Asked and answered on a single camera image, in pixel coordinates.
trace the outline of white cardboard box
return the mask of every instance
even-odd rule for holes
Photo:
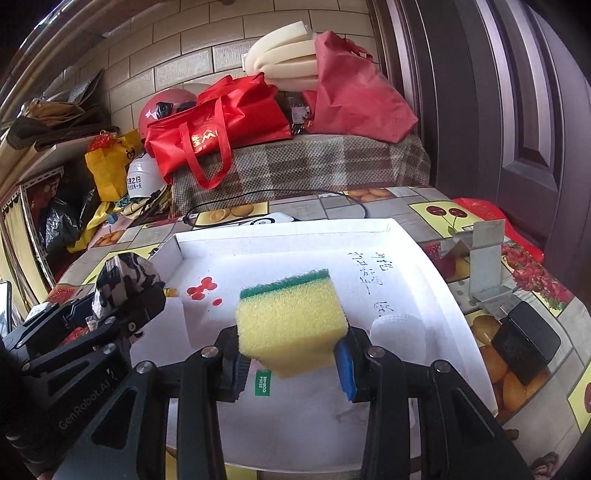
[[[446,359],[496,413],[492,386],[478,347],[446,283],[421,248],[392,219],[276,223],[178,233],[151,258],[180,299],[144,328],[132,361],[157,365],[184,360],[234,325],[245,287],[328,268],[351,325],[369,330],[383,312],[424,323],[427,362]],[[217,284],[203,300],[186,293],[205,277]],[[215,299],[222,304],[214,306]],[[271,379],[271,395],[254,395],[252,361],[246,390],[235,404],[218,404],[225,461],[274,471],[330,472],[361,466],[367,406],[353,406],[336,367],[291,379]],[[175,445],[171,406],[169,445]],[[420,454],[418,424],[411,454]]]

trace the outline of bag handle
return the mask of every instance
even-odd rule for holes
[[[343,38],[343,40],[345,41],[345,43],[349,47],[349,51],[351,51],[352,53],[355,53],[359,57],[361,57],[362,53],[365,53],[365,58],[367,58],[369,61],[374,60],[374,56],[370,52],[368,52],[365,48],[357,45],[350,38]]]
[[[178,126],[178,131],[181,134],[183,151],[187,158],[189,168],[191,168],[193,175],[195,175],[195,179],[197,180],[198,184],[200,184],[206,190],[213,190],[215,187],[220,185],[232,166],[232,148],[230,147],[228,131],[226,130],[226,122],[223,117],[222,97],[216,100],[213,120],[217,130],[217,141],[219,143],[220,154],[222,156],[222,168],[220,168],[220,170],[212,177],[211,180],[208,180],[205,176],[201,165],[199,165],[195,152],[193,151],[193,143],[191,142],[191,136],[189,135],[189,127],[187,122]]]

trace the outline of plaid blanket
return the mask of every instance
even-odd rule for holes
[[[208,178],[218,171],[219,153],[199,158]],[[421,141],[408,135],[397,144],[353,135],[298,135],[233,151],[228,176],[214,190],[201,188],[188,166],[173,174],[172,215],[180,216],[204,202],[206,210],[293,197],[263,192],[235,200],[229,197],[262,189],[355,190],[425,185],[430,162]]]

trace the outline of red shopping bag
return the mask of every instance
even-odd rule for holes
[[[318,35],[314,45],[318,91],[304,92],[313,114],[306,124],[309,133],[399,142],[413,129],[417,117],[367,50],[330,31]]]
[[[228,75],[204,90],[195,107],[149,124],[145,148],[167,183],[187,163],[197,182],[212,190],[232,166],[232,148],[291,137],[276,94],[263,73],[236,80]],[[222,165],[208,180],[197,157],[217,149]]]
[[[505,235],[513,240],[516,244],[521,245],[523,250],[526,250],[536,262],[542,265],[544,264],[544,252],[542,252],[542,250],[532,244],[529,240],[526,240],[524,237],[518,234],[517,230],[515,230],[513,225],[511,225],[509,219],[494,203],[491,203],[487,200],[467,198],[453,199],[453,201],[464,207],[469,212],[472,212],[474,215],[478,215],[483,220],[500,220],[504,218]]]

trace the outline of yellow sponge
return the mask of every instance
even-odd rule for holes
[[[240,352],[282,378],[334,363],[348,328],[328,270],[242,290],[236,324]]]

